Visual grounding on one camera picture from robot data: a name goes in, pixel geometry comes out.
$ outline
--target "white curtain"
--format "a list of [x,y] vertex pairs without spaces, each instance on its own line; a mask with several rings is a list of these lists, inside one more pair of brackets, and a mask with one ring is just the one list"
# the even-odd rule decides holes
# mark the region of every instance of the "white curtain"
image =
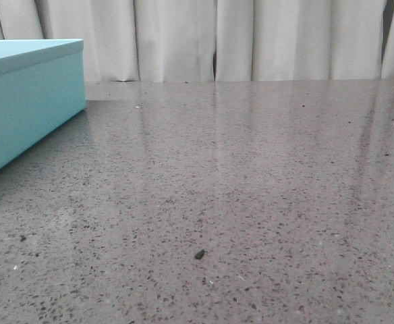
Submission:
[[87,81],[394,78],[387,1],[0,0],[0,39],[83,38]]

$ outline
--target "small black debris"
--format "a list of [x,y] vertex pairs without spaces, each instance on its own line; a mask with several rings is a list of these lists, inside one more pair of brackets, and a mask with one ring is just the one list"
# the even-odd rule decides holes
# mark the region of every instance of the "small black debris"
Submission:
[[194,255],[194,258],[200,260],[203,256],[204,256],[204,250],[201,250],[200,252],[197,252],[196,255]]

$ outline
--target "turquoise box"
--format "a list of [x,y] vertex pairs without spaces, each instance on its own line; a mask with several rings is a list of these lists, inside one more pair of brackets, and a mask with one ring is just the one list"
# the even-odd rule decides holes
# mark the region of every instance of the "turquoise box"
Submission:
[[83,40],[0,40],[0,168],[86,106]]

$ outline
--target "speckled countertop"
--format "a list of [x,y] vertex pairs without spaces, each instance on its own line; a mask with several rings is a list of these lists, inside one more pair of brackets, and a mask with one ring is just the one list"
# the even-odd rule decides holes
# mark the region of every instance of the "speckled countertop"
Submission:
[[0,171],[0,323],[394,323],[394,80],[87,92]]

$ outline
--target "quartz countertop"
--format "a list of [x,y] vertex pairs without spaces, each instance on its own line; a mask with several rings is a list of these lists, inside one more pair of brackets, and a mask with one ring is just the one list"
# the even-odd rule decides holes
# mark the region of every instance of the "quartz countertop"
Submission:
[[0,171],[0,323],[394,323],[394,80],[86,92]]

